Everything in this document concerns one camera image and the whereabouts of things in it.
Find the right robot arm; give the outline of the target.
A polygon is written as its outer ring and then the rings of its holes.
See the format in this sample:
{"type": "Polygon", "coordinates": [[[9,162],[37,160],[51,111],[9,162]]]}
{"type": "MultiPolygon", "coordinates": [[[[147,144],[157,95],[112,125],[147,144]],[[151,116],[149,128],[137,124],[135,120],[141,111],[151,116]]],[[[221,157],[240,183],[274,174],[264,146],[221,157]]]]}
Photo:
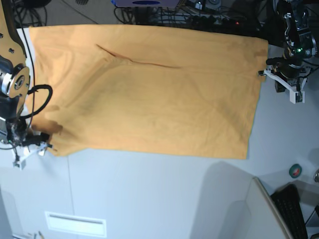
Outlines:
{"type": "Polygon", "coordinates": [[[48,145],[49,135],[34,135],[31,123],[49,103],[53,95],[50,85],[36,85],[31,81],[26,58],[30,55],[29,46],[23,43],[15,26],[11,2],[0,2],[0,141],[12,147],[48,145]],[[48,96],[43,105],[30,114],[22,115],[25,99],[40,89],[46,89],[48,96]]]}

